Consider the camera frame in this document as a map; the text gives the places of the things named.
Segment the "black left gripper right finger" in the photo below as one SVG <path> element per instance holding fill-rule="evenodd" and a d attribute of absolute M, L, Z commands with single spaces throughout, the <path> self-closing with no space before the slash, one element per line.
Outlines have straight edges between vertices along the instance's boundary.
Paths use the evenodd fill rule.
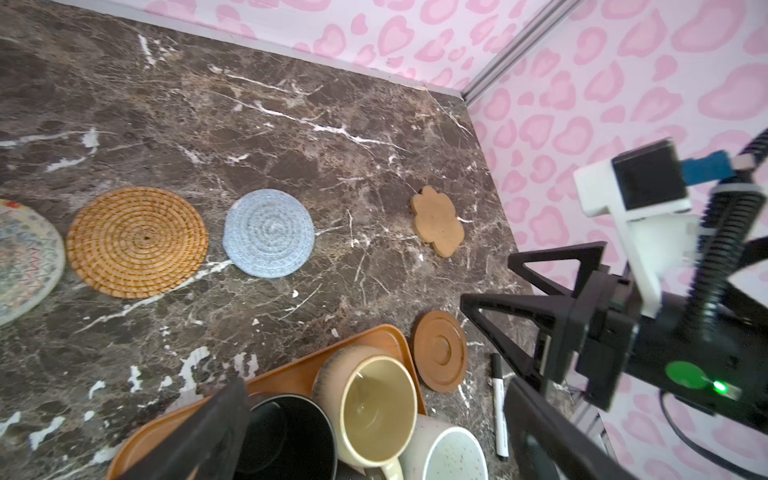
<path fill-rule="evenodd" d="M 510 380 L 503 412 L 522 478 L 633 477 L 522 379 Z"/>

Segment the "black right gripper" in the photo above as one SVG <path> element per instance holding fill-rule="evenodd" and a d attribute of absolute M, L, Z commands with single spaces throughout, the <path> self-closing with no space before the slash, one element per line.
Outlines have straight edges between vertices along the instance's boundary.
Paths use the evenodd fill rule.
<path fill-rule="evenodd" d="M 511 253 L 508 269 L 554 296 L 467 293 L 460 310 L 535 390 L 562 383 L 575 354 L 587 397 L 601 409 L 609 409 L 627 374 L 702 412 L 766 432 L 766 306 L 730 286 L 706 332 L 680 327 L 686 300 L 679 295 L 664 294 L 657 315 L 643 316 L 634 282 L 603 272 L 607 245 Z M 563 263 L 577 266 L 572 288 L 531 268 Z M 584 337 L 573 354 L 559 353 L 569 313 Z"/>

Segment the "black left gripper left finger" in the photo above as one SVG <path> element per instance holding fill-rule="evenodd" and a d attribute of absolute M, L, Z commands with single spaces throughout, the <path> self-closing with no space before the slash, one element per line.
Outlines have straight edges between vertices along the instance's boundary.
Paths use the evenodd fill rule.
<path fill-rule="evenodd" d="M 245 382 L 230 381 L 122 479 L 231 479 L 250 415 Z"/>

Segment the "black mug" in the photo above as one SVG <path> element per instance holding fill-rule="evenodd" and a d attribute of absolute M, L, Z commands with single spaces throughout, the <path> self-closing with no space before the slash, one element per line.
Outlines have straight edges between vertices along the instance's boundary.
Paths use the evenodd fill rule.
<path fill-rule="evenodd" d="M 250 414 L 236 479 L 333 479 L 338 454 L 333 427 L 311 399 L 294 393 L 249 397 Z"/>

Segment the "round brown wooden coaster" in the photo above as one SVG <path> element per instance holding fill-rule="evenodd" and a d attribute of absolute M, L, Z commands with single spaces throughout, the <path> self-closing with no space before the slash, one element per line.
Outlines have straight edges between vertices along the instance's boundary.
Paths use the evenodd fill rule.
<path fill-rule="evenodd" d="M 467 337 L 457 319 L 433 310 L 413 331 L 412 356 L 420 379 L 431 390 L 450 393 L 464 381 L 469 364 Z"/>

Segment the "cork paw shaped coaster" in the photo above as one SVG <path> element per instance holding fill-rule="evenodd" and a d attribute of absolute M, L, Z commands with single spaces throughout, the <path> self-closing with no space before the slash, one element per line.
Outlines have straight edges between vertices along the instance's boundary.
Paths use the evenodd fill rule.
<path fill-rule="evenodd" d="M 425 185 L 411 198 L 410 206 L 419 239 L 430 244 L 438 256 L 451 257 L 465 238 L 451 199 L 445 193 Z"/>

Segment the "round tan rattan coaster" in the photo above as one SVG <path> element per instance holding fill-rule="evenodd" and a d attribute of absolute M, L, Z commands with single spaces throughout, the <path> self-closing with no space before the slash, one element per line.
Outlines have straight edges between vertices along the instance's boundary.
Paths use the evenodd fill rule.
<path fill-rule="evenodd" d="M 75 273 L 117 298 L 164 294 L 192 278 L 205 259 L 209 233 L 181 196 L 153 187 L 124 187 L 83 207 L 66 237 Z"/>

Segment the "light blue woven coaster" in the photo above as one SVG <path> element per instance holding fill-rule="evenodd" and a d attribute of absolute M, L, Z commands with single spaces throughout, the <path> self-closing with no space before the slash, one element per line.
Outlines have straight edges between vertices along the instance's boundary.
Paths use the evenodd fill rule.
<path fill-rule="evenodd" d="M 259 189 L 228 210 L 223 248 L 248 275 L 276 279 L 300 269 L 310 258 L 315 229 L 308 210 L 295 197 Z"/>

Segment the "white multicolour zigzag woven coaster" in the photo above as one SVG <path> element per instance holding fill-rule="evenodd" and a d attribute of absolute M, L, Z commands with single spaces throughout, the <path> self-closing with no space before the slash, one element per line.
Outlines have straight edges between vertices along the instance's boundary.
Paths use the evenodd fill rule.
<path fill-rule="evenodd" d="M 66 264 L 61 235 L 21 203 L 1 201 L 1 324 L 26 314 L 56 287 Z"/>

